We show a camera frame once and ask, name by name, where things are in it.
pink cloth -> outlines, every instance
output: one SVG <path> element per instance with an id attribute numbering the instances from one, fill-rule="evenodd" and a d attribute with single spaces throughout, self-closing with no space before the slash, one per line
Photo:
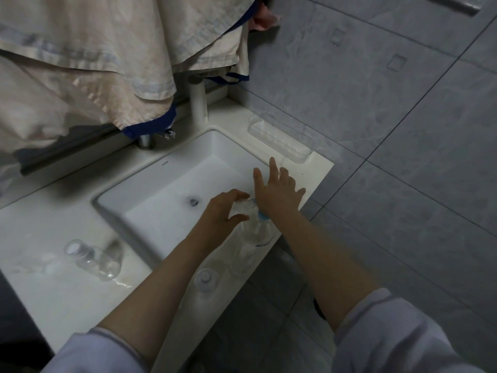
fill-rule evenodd
<path id="1" fill-rule="evenodd" d="M 254 17 L 250 18 L 248 21 L 248 29 L 266 31 L 273 27 L 280 19 L 281 17 L 279 15 L 272 14 L 267 6 L 261 2 Z"/>

hand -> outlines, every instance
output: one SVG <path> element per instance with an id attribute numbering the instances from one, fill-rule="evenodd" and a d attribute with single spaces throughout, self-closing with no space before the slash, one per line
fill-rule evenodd
<path id="1" fill-rule="evenodd" d="M 210 254 L 230 235 L 235 226 L 249 219 L 247 215 L 237 214 L 228 218 L 231 206 L 237 200 L 248 199 L 249 194 L 237 189 L 223 192 L 212 198 L 204 213 L 188 234 L 187 239 L 195 246 Z"/>
<path id="2" fill-rule="evenodd" d="M 269 181 L 264 185 L 262 173 L 258 168 L 253 170 L 255 187 L 255 200 L 262 213 L 271 219 L 279 212 L 288 212 L 299 209 L 305 188 L 295 191 L 295 179 L 288 175 L 288 170 L 280 168 L 281 175 L 278 179 L 278 167 L 273 157 L 269 160 Z"/>

right hand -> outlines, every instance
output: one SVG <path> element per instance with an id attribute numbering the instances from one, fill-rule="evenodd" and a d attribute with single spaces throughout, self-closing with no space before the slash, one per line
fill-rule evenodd
<path id="1" fill-rule="evenodd" d="M 271 219 L 281 211 L 298 210 L 302 196 L 306 193 L 305 188 L 295 191 L 295 179 L 288 175 L 287 169 L 280 168 L 280 173 L 278 178 L 278 167 L 273 157 L 269 160 L 267 185 L 264 185 L 260 170 L 258 168 L 253 170 L 257 207 Z"/>

left hand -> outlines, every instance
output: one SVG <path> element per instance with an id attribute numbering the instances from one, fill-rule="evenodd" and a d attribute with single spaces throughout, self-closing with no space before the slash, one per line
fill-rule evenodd
<path id="1" fill-rule="evenodd" d="M 225 241 L 235 226 L 249 219 L 244 214 L 228 218 L 233 203 L 249 197 L 243 191 L 232 189 L 212 198 L 186 239 L 210 254 Z"/>

white countertop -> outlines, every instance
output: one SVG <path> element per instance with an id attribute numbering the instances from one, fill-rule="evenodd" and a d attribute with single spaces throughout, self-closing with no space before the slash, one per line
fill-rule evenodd
<path id="1" fill-rule="evenodd" d="M 315 152 L 302 164 L 285 159 L 246 132 L 250 116 L 251 111 L 223 99 L 209 107 L 207 126 L 199 128 L 189 118 L 183 119 L 175 125 L 177 138 L 172 142 L 161 142 L 151 151 L 129 145 L 0 210 L 0 269 L 55 352 L 72 333 L 87 332 L 95 326 L 150 273 L 150 268 L 97 214 L 91 199 L 171 149 L 215 128 L 263 162 L 275 156 L 277 163 L 295 176 L 297 186 L 307 188 L 302 204 L 307 201 L 333 164 Z M 121 245 L 123 263 L 116 280 L 101 282 L 64 255 L 64 245 L 76 238 L 103 248 Z M 226 305 L 245 280 L 239 280 Z M 178 322 L 174 325 L 178 330 L 181 327 Z M 189 345 L 194 348 L 201 334 Z M 191 352 L 184 351 L 186 357 Z M 160 360 L 168 362 L 167 357 Z"/>

